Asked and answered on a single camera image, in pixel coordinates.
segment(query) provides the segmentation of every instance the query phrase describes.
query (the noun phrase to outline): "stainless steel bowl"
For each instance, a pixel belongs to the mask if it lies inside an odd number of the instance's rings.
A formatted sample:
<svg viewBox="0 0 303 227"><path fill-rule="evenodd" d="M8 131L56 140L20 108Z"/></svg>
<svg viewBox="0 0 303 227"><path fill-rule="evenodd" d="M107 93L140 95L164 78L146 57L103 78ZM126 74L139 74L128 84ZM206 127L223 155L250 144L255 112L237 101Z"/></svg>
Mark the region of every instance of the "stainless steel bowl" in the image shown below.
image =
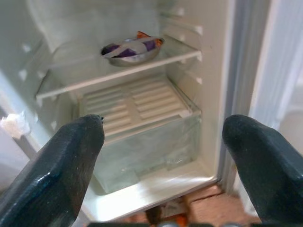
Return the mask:
<svg viewBox="0 0 303 227"><path fill-rule="evenodd" d="M151 51L148 51L146 53L141 53L138 55L134 55L134 56L130 56L130 57L123 57L123 58L108 58L108 60L109 60L110 64L112 64L114 66L119 66L119 67L139 65L141 63L150 61L153 58L155 58L158 55L160 49L161 49L161 46L157 47Z"/></svg>

